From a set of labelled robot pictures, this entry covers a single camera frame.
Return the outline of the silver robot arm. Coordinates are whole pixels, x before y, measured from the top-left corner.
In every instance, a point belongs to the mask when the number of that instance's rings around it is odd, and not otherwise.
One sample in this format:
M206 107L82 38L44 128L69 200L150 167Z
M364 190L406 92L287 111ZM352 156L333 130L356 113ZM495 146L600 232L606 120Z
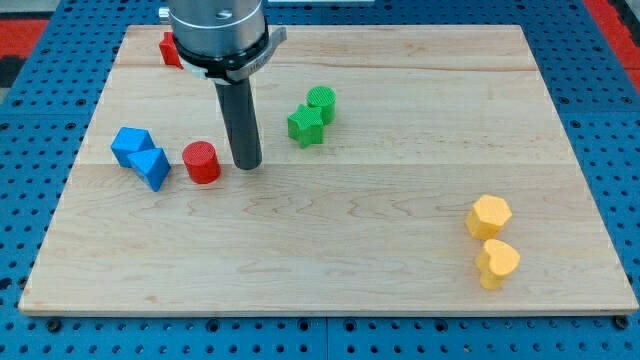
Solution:
M258 72L287 40L284 27L269 29L261 0L168 0L158 17L184 69L224 85Z

